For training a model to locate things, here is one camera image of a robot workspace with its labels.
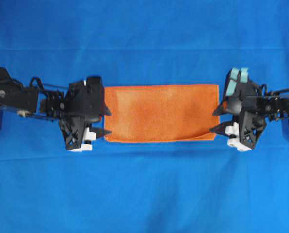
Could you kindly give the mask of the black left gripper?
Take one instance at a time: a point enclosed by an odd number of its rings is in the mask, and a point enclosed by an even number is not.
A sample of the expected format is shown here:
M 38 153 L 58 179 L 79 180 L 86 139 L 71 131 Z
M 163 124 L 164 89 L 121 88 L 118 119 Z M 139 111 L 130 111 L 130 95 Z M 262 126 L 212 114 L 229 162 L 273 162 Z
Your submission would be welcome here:
M 88 89 L 85 80 L 71 83 L 65 96 L 65 110 L 59 127 L 65 148 L 71 152 L 91 151 L 92 142 L 111 133 L 110 130 L 94 127 L 104 116 L 112 113 L 104 101 L 102 89 Z

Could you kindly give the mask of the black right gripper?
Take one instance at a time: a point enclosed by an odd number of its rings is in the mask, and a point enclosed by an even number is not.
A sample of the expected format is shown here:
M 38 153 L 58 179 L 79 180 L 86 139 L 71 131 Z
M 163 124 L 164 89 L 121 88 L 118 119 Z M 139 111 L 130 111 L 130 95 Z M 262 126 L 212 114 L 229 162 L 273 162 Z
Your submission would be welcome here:
M 231 114 L 232 119 L 210 128 L 209 131 L 225 134 L 228 137 L 227 144 L 240 152 L 254 149 L 258 137 L 266 127 L 265 119 L 257 111 L 260 93 L 260 86 L 249 79 L 248 83 L 239 87 L 234 95 L 225 96 L 225 100 L 218 105 L 212 115 Z

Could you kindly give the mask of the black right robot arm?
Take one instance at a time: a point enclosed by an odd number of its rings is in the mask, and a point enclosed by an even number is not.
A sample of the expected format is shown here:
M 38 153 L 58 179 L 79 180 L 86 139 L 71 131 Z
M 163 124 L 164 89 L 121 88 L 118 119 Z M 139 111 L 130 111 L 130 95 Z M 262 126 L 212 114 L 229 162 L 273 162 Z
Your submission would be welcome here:
M 227 144 L 240 152 L 256 147 L 267 121 L 289 120 L 289 88 L 267 92 L 265 85 L 252 80 L 227 78 L 222 102 L 214 116 L 231 114 L 231 121 L 220 123 L 210 132 L 226 136 Z

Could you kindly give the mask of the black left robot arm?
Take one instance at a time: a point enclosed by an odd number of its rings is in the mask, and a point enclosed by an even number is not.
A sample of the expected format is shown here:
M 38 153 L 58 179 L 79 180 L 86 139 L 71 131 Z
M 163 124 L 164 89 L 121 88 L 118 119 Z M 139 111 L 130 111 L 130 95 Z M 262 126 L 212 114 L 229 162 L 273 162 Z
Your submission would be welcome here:
M 6 110 L 22 118 L 57 121 L 65 148 L 72 152 L 91 151 L 93 141 L 111 133 L 93 126 L 111 115 L 100 76 L 70 83 L 65 93 L 44 86 L 39 77 L 32 77 L 24 86 L 0 67 L 0 113 Z

